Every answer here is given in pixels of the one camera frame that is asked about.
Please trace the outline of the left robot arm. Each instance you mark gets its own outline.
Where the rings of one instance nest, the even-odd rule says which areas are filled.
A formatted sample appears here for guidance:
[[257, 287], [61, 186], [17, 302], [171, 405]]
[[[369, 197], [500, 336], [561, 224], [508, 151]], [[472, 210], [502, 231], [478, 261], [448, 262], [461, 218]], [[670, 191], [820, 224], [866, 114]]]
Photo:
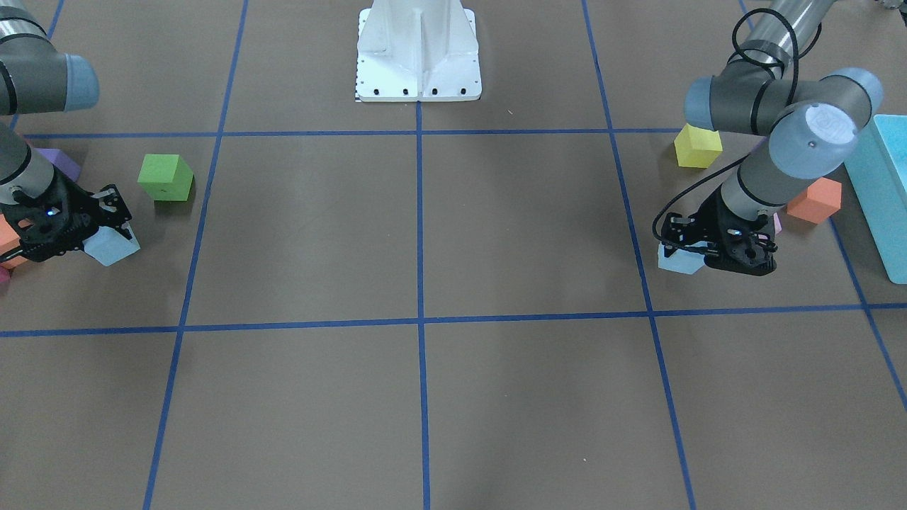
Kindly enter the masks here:
[[774, 214], [838, 168], [881, 106], [884, 90], [871, 72], [846, 67], [815, 81], [800, 61], [821, 32], [830, 1], [774, 1], [758, 8], [755, 27], [720, 74], [691, 84], [689, 125], [757, 135], [748, 155], [718, 170], [722, 183], [688, 215], [665, 206], [652, 222], [662, 270], [703, 267], [751, 276], [775, 270]]

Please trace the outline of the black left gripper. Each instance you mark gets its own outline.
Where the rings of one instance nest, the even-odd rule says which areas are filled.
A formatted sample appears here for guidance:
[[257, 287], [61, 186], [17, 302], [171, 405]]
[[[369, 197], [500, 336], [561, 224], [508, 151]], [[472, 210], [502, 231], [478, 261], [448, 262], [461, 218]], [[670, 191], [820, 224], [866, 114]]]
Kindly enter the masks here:
[[684, 243], [661, 239], [667, 256], [683, 251], [705, 256], [705, 265], [712, 270], [728, 271], [749, 276], [766, 276], [777, 268], [774, 253], [774, 229], [768, 216], [745, 220], [736, 216], [723, 203], [717, 188], [699, 207], [695, 216], [668, 215], [667, 234], [702, 234], [703, 241]]

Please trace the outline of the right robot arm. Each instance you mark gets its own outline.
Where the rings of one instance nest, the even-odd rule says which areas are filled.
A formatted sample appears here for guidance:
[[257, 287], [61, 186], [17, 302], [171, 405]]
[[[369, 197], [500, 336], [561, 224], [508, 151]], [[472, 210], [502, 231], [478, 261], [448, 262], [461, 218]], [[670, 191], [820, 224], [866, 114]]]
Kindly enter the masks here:
[[[71, 112], [99, 100], [93, 65], [59, 52], [20, 1], [1, 8], [1, 110], [4, 115]], [[85, 191], [64, 169], [1, 129], [2, 229], [13, 233], [2, 261], [35, 263], [81, 251], [110, 266], [140, 249], [132, 213], [114, 185]]]

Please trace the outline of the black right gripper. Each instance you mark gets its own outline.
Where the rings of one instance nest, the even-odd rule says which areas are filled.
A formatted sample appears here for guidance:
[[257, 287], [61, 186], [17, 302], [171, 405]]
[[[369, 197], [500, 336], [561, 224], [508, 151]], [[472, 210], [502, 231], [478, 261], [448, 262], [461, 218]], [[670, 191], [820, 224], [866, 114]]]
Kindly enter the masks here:
[[100, 242], [116, 234], [135, 242], [130, 226], [133, 216], [116, 185], [87, 193], [64, 174], [54, 174], [49, 187], [38, 196], [21, 190], [13, 191], [12, 196], [11, 204], [2, 204], [2, 214], [18, 242], [2, 253], [3, 264], [20, 257], [43, 262], [68, 251], [81, 251], [88, 238]]

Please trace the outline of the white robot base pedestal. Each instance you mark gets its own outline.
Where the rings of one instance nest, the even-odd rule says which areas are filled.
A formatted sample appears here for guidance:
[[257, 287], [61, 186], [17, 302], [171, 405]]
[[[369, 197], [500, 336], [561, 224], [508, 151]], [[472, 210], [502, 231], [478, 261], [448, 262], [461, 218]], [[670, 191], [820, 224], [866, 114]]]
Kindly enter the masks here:
[[462, 2], [375, 1], [360, 10], [357, 29], [357, 101], [482, 97], [476, 17]]

